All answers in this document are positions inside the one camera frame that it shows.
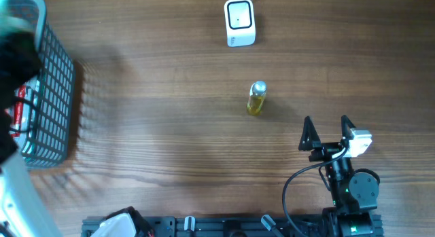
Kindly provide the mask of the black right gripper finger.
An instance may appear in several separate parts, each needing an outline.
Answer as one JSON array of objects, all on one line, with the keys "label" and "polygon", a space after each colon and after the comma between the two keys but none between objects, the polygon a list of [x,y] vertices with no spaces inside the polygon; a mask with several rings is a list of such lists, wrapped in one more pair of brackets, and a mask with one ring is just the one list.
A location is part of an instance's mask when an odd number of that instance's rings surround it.
[{"label": "black right gripper finger", "polygon": [[352,131],[355,128],[355,125],[351,122],[351,120],[346,116],[341,116],[341,130],[342,130],[342,136],[345,139],[352,139]]},{"label": "black right gripper finger", "polygon": [[312,119],[306,116],[304,119],[302,136],[298,146],[299,151],[311,151],[321,147],[321,141],[314,127]]}]

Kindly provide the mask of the yellow oil bottle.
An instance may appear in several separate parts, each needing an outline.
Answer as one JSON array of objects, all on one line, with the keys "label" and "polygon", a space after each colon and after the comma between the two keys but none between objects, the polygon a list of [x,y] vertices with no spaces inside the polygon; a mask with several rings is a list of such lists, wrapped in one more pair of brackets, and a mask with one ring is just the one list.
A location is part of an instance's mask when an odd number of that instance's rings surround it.
[{"label": "yellow oil bottle", "polygon": [[249,99],[247,102],[247,112],[250,115],[259,115],[262,105],[266,98],[267,86],[262,80],[258,80],[251,85]]}]

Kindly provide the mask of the red snack packet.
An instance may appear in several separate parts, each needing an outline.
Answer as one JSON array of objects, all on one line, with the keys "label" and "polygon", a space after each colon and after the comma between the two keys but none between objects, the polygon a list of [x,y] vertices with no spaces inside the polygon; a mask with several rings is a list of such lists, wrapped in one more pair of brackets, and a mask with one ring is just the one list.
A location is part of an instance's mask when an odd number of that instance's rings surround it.
[{"label": "red snack packet", "polygon": [[[19,87],[19,89],[15,91],[15,95],[18,98],[24,98],[26,96],[26,86]],[[23,109],[23,103],[16,103],[12,107],[5,110],[6,113],[12,118],[11,128],[13,128],[14,130],[21,129]]]}]

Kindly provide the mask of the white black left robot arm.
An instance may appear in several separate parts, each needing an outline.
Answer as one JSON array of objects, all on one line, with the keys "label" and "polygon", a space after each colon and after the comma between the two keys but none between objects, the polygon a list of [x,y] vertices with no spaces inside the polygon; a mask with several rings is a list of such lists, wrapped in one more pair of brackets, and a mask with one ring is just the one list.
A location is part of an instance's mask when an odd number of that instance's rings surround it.
[{"label": "white black left robot arm", "polygon": [[6,112],[16,103],[34,105],[15,95],[15,90],[41,68],[33,32],[17,26],[1,31],[1,224],[2,236],[61,236],[30,179],[18,146],[11,136],[31,130],[12,128]]}]

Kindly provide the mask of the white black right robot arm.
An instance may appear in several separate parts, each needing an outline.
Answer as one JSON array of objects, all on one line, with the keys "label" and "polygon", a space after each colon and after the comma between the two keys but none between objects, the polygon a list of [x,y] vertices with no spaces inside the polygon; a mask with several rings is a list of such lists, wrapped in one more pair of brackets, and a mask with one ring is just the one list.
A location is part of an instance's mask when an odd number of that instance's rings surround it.
[{"label": "white black right robot arm", "polygon": [[312,119],[304,119],[298,149],[310,151],[310,162],[324,169],[321,176],[332,196],[333,207],[325,208],[319,236],[374,236],[375,225],[370,212],[378,207],[380,177],[366,168],[354,169],[352,159],[362,155],[372,143],[368,130],[356,128],[350,119],[341,117],[342,139],[322,143]]}]

